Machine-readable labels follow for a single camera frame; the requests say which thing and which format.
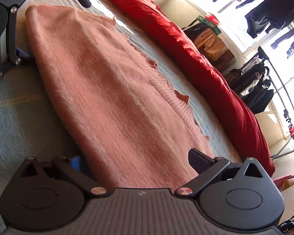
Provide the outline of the orange knit sweater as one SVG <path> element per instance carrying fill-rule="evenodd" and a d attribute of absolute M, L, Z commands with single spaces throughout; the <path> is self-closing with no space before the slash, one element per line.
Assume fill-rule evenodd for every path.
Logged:
<path fill-rule="evenodd" d="M 114 19 L 53 5 L 25 16 L 48 96 L 98 183 L 174 189 L 196 177 L 190 149 L 214 156 L 188 96 Z"/>

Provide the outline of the metal clothes rack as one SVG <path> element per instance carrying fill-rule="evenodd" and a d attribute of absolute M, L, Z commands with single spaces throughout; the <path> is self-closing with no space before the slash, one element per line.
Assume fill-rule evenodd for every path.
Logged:
<path fill-rule="evenodd" d="M 277 76 L 279 82 L 281 83 L 281 88 L 285 91 L 286 96 L 287 96 L 287 98 L 288 98 L 288 101 L 289 101 L 289 103 L 290 103 L 290 105 L 291 105 L 291 107 L 292 107 L 292 110 L 293 110 L 293 112 L 294 112 L 294 105 L 293 105 L 293 102 L 292 102 L 292 100 L 291 100 L 291 97 L 290 97 L 290 95 L 289 95 L 289 93 L 288 93 L 288 90 L 287 90 L 287 88 L 286 88 L 286 85 L 283 83 L 283 81 L 282 81 L 280 75 L 278 74 L 277 70 L 275 69 L 273 63 L 271 62 L 271 60 L 270 60 L 270 58 L 269 58 L 269 56 L 265 53 L 265 51 L 262 49 L 261 46 L 259 46 L 259 47 L 257 48 L 257 52 L 251 57 L 251 59 L 250 59 L 249 61 L 247 61 L 247 62 L 243 65 L 242 68 L 245 68 L 246 65 L 247 65 L 249 62 L 251 62 L 251 61 L 253 60 L 253 58 L 256 58 L 256 57 L 259 58 L 259 59 L 261 59 L 262 61 L 267 61 L 267 62 L 269 63 L 269 65 L 270 65 L 271 68 L 273 69 L 275 75 Z M 283 147 L 282 147 L 282 148 L 281 148 L 276 154 L 274 154 L 274 155 L 271 156 L 271 159 L 272 159 L 272 160 L 277 160 L 277 159 L 279 159 L 279 158 L 282 158 L 282 157 L 285 157 L 285 156 L 287 156 L 287 155 L 290 155 L 291 153 L 294 153 L 294 149 L 293 149 L 293 150 L 290 150 L 290 151 L 287 151 L 287 152 L 284 152 L 284 149 L 288 146 L 288 144 L 290 143 L 290 141 L 291 141 L 292 139 L 294 139 L 294 124 L 292 123 L 292 119 L 291 119 L 291 117 L 290 117 L 290 115 L 289 115 L 290 113 L 289 113 L 289 111 L 287 110 L 287 107 L 286 107 L 286 105 L 285 105 L 285 102 L 284 102 L 284 100 L 283 100 L 283 97 L 282 97 L 281 94 L 280 94 L 280 89 L 276 87 L 276 85 L 275 85 L 275 83 L 274 83 L 274 80 L 271 78 L 270 74 L 268 74 L 267 77 L 269 78 L 269 80 L 271 80 L 271 83 L 272 83 L 272 85 L 273 85 L 273 87 L 274 87 L 274 89 L 275 89 L 275 92 L 274 92 L 274 93 L 276 93 L 276 94 L 278 95 L 278 97 L 279 97 L 279 99 L 280 99 L 280 101 L 281 101 L 281 104 L 282 104 L 283 107 L 284 107 L 284 113 L 283 113 L 283 116 L 284 116 L 284 119 L 286 120 L 286 122 L 288 123 L 288 129 L 289 129 L 289 134 L 290 134 L 289 139 L 288 139 L 287 142 L 284 144 L 284 146 L 283 146 Z"/>

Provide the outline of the pink curtain right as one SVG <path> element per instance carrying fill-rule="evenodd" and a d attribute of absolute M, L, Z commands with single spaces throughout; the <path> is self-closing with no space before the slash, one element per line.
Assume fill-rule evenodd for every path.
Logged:
<path fill-rule="evenodd" d="M 294 174 L 276 178 L 273 180 L 277 188 L 282 192 L 294 185 Z"/>

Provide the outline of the blue plaid bed sheet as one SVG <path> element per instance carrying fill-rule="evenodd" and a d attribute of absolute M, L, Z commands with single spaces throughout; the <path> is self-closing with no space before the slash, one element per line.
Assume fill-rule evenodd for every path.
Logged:
<path fill-rule="evenodd" d="M 189 104 L 214 154 L 240 162 L 231 141 L 203 96 L 179 67 L 136 24 L 109 0 L 90 0 L 90 13 L 116 20 L 117 29 L 157 62 L 159 71 Z M 28 156 L 50 161 L 58 155 L 75 156 L 80 151 L 58 118 L 34 63 L 14 67 L 0 79 L 0 195 Z M 0 216 L 0 234 L 5 230 Z"/>

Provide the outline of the red duvet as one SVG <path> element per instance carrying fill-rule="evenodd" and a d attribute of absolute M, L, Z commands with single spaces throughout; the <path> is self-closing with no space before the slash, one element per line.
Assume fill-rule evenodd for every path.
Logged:
<path fill-rule="evenodd" d="M 256 158 L 269 176 L 275 172 L 256 116 L 183 30 L 152 0 L 109 0 L 154 40 L 205 98 L 242 160 Z"/>

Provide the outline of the black hanging jacket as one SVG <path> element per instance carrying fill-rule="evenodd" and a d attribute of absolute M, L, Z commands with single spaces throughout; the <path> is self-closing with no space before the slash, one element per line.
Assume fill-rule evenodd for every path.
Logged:
<path fill-rule="evenodd" d="M 259 114 L 264 112 L 273 98 L 274 90 L 269 89 L 272 83 L 269 73 L 269 67 L 262 61 L 246 72 L 233 69 L 225 75 L 225 79 L 253 114 Z"/>

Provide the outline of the dark wooden cabinet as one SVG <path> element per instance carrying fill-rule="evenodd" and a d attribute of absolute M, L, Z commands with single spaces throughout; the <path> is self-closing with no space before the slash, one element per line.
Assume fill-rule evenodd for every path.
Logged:
<path fill-rule="evenodd" d="M 224 72 L 236 63 L 236 58 L 229 48 L 217 61 L 213 61 L 203 48 L 198 50 L 219 72 Z"/>

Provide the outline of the red basin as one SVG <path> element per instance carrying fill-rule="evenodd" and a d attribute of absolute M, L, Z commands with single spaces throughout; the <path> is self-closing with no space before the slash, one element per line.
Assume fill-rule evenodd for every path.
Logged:
<path fill-rule="evenodd" d="M 215 25 L 220 25 L 219 20 L 212 13 L 207 13 L 205 15 L 205 18 L 210 22 L 214 23 Z"/>

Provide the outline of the green box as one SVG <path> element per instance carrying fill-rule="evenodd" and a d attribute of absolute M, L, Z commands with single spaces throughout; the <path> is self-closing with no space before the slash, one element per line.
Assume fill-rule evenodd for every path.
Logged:
<path fill-rule="evenodd" d="M 221 30 L 219 29 L 219 27 L 215 23 L 211 22 L 210 20 L 206 19 L 205 17 L 203 17 L 201 15 L 197 16 L 196 18 L 199 21 L 199 23 L 206 24 L 212 31 L 214 31 L 214 33 L 216 35 L 221 34 Z"/>

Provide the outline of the orange cloth on cabinet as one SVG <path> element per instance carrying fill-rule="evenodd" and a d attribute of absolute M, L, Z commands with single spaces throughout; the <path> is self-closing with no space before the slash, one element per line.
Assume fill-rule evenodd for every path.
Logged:
<path fill-rule="evenodd" d="M 210 28 L 205 29 L 194 40 L 197 49 L 203 48 L 208 56 L 217 61 L 228 50 L 223 40 Z"/>

